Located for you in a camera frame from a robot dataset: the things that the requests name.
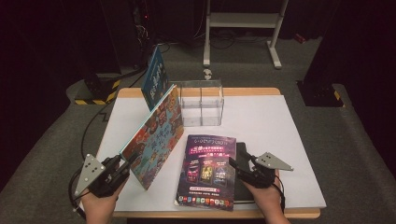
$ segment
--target clear acrylic box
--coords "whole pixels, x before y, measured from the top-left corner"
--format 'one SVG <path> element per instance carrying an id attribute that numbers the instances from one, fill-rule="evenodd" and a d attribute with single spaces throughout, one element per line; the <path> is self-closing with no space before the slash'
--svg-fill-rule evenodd
<path id="1" fill-rule="evenodd" d="M 172 81 L 177 85 L 183 125 L 219 126 L 224 106 L 221 80 Z"/>

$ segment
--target white stand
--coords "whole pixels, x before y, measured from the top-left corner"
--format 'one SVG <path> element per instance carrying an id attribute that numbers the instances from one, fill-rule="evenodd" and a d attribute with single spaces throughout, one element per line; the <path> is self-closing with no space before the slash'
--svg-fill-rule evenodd
<path id="1" fill-rule="evenodd" d="M 282 65 L 277 56 L 275 44 L 288 2 L 289 0 L 283 0 L 279 13 L 211 13 L 210 0 L 207 0 L 204 66 L 208 67 L 210 65 L 210 27 L 250 27 L 274 28 L 272 39 L 267 41 L 267 46 L 274 62 L 274 67 L 280 69 Z"/>

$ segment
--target magazine cover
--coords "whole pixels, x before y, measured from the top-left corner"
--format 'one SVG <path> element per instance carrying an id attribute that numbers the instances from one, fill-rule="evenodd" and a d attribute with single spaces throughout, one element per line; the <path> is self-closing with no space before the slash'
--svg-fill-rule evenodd
<path id="1" fill-rule="evenodd" d="M 176 205 L 233 211 L 236 139 L 216 135 L 188 136 L 177 187 Z"/>
<path id="2" fill-rule="evenodd" d="M 126 160 L 138 151 L 131 170 L 145 189 L 149 188 L 183 132 L 177 88 L 172 85 L 120 152 Z"/>
<path id="3" fill-rule="evenodd" d="M 148 71 L 141 87 L 150 111 L 163 98 L 168 88 L 169 82 L 163 65 L 163 56 L 157 46 L 151 56 Z"/>

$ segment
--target table surface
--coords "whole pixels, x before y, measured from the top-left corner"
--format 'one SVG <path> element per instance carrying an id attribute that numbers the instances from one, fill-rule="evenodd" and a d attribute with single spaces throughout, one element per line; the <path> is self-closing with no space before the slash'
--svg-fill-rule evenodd
<path id="1" fill-rule="evenodd" d="M 236 204 L 233 212 L 173 204 L 187 135 L 201 133 L 236 137 L 237 141 L 247 144 L 250 154 L 256 156 L 265 152 L 263 147 L 268 148 L 267 151 L 294 168 L 293 172 L 280 171 L 287 198 L 285 216 L 320 216 L 320 208 L 326 207 L 326 203 L 280 91 L 276 88 L 224 88 L 223 93 L 225 103 L 221 126 L 185 127 L 182 138 L 148 190 L 144 190 L 131 173 L 118 200 L 115 217 L 262 217 L 254 203 Z M 140 89 L 120 90 L 97 159 L 102 161 L 118 154 L 148 114 Z"/>

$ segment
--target gray carpet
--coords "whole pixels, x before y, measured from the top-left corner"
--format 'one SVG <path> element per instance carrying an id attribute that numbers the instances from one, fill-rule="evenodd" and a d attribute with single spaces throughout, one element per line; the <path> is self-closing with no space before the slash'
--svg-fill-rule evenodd
<path id="1" fill-rule="evenodd" d="M 212 78 L 221 78 L 224 87 L 277 87 L 285 95 L 328 205 L 319 218 L 293 219 L 292 223 L 396 223 L 395 179 L 362 128 L 347 91 L 342 85 L 334 85 L 346 105 L 341 108 L 307 107 L 298 91 L 295 82 L 304 79 L 319 41 L 310 40 L 301 45 L 294 40 L 278 40 L 276 49 L 283 65 L 281 70 L 274 69 L 263 42 L 212 48 Z M 212 44 L 221 47 L 227 43 L 213 41 Z M 171 80 L 204 78 L 203 47 L 163 45 L 161 49 Z M 129 87 L 138 77 L 124 79 L 120 87 Z M 72 212 L 67 186 L 81 164 L 80 143 L 85 128 L 103 106 L 74 105 L 74 96 L 81 84 L 82 81 L 68 89 L 71 105 L 43 134 L 1 192 L 0 223 L 84 223 Z M 84 153 L 95 154 L 111 108 L 109 105 L 104 110 L 106 114 L 96 117 L 89 126 Z M 178 222 L 198 223 L 197 220 Z M 115 218 L 114 223 L 126 223 L 126 220 Z M 263 221 L 251 220 L 250 223 Z"/>

